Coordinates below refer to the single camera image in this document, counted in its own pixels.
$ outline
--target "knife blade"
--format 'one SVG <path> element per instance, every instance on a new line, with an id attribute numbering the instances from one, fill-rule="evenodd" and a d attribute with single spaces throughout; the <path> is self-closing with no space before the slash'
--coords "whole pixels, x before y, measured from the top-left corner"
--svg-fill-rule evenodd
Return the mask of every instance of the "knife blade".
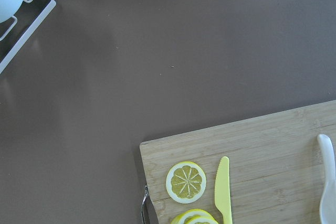
<path id="1" fill-rule="evenodd" d="M 228 157 L 222 157 L 218 166 L 215 180 L 215 205 L 223 215 L 223 223 L 232 224 Z"/>

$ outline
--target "wooden cutting board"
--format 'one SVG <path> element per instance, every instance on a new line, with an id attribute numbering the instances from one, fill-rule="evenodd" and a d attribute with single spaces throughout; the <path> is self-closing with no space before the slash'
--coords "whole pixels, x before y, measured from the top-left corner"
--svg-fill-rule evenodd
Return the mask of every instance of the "wooden cutting board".
<path id="1" fill-rule="evenodd" d="M 336 146 L 336 101 L 141 143 L 159 223 L 168 224 L 192 208 L 204 209 L 223 223 L 214 204 L 216 171 L 223 156 L 230 159 L 234 223 L 320 223 L 324 183 L 316 140 L 320 133 L 329 135 Z M 203 196 L 191 204 L 175 202 L 165 189 L 169 169 L 181 161 L 199 164 L 207 177 Z"/>

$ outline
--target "brown table surface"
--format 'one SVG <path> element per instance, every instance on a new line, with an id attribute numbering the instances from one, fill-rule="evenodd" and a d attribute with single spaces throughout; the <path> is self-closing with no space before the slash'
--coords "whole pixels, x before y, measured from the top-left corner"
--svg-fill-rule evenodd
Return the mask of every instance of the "brown table surface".
<path id="1" fill-rule="evenodd" d="M 336 99 L 336 0 L 56 2 L 0 74 L 1 223 L 139 223 L 141 142 Z"/>

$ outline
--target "white plastic spoon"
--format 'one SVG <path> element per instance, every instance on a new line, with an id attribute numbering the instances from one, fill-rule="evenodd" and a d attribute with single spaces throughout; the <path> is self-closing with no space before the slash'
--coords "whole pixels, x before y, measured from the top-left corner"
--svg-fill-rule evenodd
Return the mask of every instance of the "white plastic spoon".
<path id="1" fill-rule="evenodd" d="M 336 224 L 336 171 L 335 156 L 330 138 L 327 135 L 317 136 L 324 163 L 324 191 L 320 203 L 320 219 L 322 224 Z"/>

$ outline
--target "lemon slice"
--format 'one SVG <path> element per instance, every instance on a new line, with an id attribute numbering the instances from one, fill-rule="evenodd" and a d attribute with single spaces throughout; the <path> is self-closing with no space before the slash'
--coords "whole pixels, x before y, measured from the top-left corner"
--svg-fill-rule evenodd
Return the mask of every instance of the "lemon slice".
<path id="1" fill-rule="evenodd" d="M 214 217 L 212 217 L 211 214 L 209 214 L 207 211 L 204 211 L 202 209 L 191 209 L 187 212 L 184 212 L 183 214 L 179 215 L 179 219 L 176 222 L 176 224 L 186 224 L 188 221 L 195 217 L 209 217 L 214 220 Z"/>
<path id="2" fill-rule="evenodd" d="M 218 224 L 218 222 L 210 217 L 199 216 L 199 217 L 192 218 L 186 224 Z"/>
<path id="3" fill-rule="evenodd" d="M 188 204 L 198 200 L 204 193 L 204 171 L 193 162 L 180 162 L 168 172 L 166 189 L 173 200 Z"/>

